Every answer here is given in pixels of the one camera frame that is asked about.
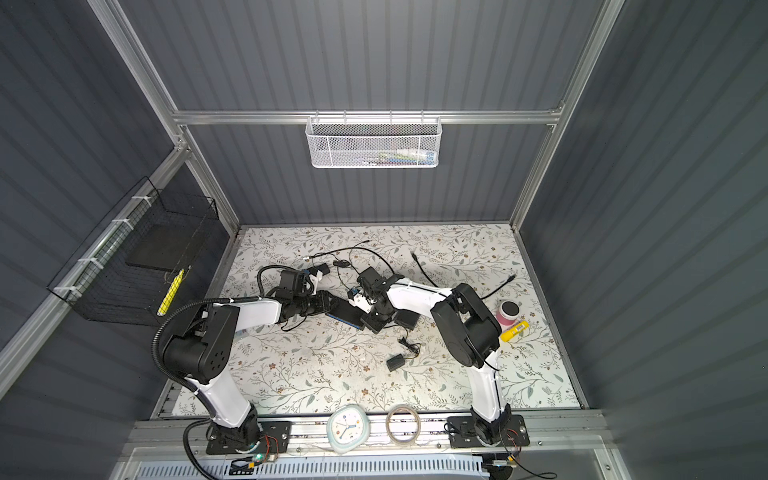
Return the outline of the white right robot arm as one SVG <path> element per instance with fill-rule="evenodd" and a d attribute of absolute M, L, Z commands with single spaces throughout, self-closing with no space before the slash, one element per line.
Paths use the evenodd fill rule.
<path fill-rule="evenodd" d="M 362 300 L 354 303 L 365 328 L 378 333 L 398 316 L 425 316 L 435 323 L 448 352 L 467 368 L 475 432 L 483 442 L 495 443 L 511 416 L 498 381 L 502 329 L 476 291 L 466 283 L 450 289 L 399 274 L 386 278 L 372 267 L 357 282 Z"/>

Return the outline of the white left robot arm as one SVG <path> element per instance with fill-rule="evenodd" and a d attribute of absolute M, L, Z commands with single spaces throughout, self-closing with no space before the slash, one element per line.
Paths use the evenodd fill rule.
<path fill-rule="evenodd" d="M 261 430 L 256 407 L 233 379 L 229 361 L 235 336 L 258 326 L 278 325 L 294 316 L 307 318 L 332 308 L 332 295 L 318 289 L 330 273 L 327 265 L 296 270 L 268 265 L 280 272 L 269 291 L 258 281 L 258 294 L 192 301 L 169 314 L 151 346 L 155 365 L 170 380 L 190 391 L 205 407 L 215 438 L 238 452 L 275 446 Z"/>

